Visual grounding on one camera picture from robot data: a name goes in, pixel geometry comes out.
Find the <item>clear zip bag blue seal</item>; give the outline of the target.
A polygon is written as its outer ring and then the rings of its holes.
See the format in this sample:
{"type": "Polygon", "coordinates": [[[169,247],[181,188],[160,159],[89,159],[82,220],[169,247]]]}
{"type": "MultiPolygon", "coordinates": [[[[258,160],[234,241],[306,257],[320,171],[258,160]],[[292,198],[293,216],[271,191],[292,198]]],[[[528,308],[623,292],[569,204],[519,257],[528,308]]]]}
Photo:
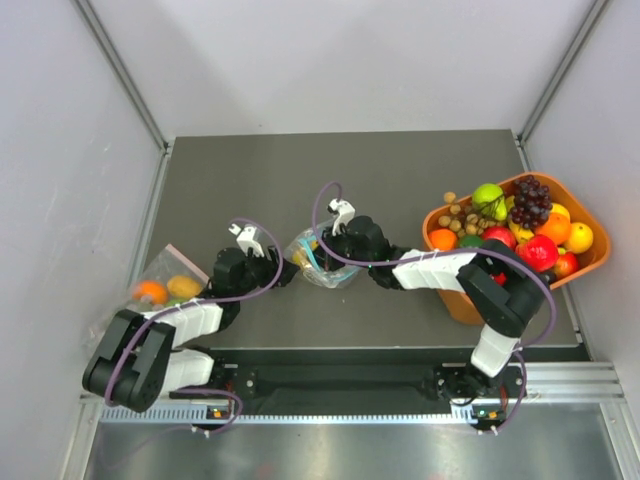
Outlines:
{"type": "Polygon", "coordinates": [[[339,266],[320,247],[311,228],[304,230],[289,244],[284,256],[301,270],[307,281],[323,288],[344,288],[360,272],[356,266],[339,266]]]}

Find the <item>fake green pear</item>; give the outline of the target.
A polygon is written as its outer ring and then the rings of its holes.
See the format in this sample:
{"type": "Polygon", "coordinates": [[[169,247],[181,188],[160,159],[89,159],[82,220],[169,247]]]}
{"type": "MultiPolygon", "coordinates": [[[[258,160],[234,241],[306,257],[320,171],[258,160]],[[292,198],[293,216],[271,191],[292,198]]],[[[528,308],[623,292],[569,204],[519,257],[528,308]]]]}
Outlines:
{"type": "Polygon", "coordinates": [[[494,183],[485,183],[476,188],[471,196],[472,206],[486,214],[496,211],[504,203],[504,191],[494,183]]]}

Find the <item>fake dark grapes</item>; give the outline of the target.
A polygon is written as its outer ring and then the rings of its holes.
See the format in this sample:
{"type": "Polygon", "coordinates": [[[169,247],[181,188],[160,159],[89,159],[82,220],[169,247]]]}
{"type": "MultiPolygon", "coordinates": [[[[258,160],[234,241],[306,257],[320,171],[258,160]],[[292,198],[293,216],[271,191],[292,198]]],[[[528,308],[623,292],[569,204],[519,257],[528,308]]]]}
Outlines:
{"type": "Polygon", "coordinates": [[[513,193],[508,205],[508,219],[513,224],[535,230],[548,220],[552,209],[549,186],[527,175],[513,182],[513,193]]]}

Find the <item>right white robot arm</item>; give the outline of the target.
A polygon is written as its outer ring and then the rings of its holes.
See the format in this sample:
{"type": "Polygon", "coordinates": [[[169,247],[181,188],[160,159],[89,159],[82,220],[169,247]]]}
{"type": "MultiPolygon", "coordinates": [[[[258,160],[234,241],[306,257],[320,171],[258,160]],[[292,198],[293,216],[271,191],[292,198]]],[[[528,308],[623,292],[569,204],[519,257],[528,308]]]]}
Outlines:
{"type": "Polygon", "coordinates": [[[502,371],[521,348],[528,324],[551,298],[548,283],[498,240],[444,252],[408,249],[391,244],[368,216],[317,237],[325,256],[367,270],[383,288],[465,294],[484,321],[466,372],[469,388],[481,396],[502,385],[502,371]]]}

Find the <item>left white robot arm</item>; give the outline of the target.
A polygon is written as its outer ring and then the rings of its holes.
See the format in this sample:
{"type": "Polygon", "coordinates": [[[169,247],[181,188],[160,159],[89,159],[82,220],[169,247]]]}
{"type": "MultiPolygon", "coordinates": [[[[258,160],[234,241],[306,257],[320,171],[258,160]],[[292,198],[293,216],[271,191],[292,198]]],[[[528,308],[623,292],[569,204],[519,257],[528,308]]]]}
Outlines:
{"type": "Polygon", "coordinates": [[[184,388],[220,394],[225,370],[189,342],[227,329],[244,300],[288,285],[298,271],[274,246],[263,256],[230,247],[217,254],[214,274],[207,276],[167,245],[113,316],[91,332],[83,389],[138,413],[184,388]]]}

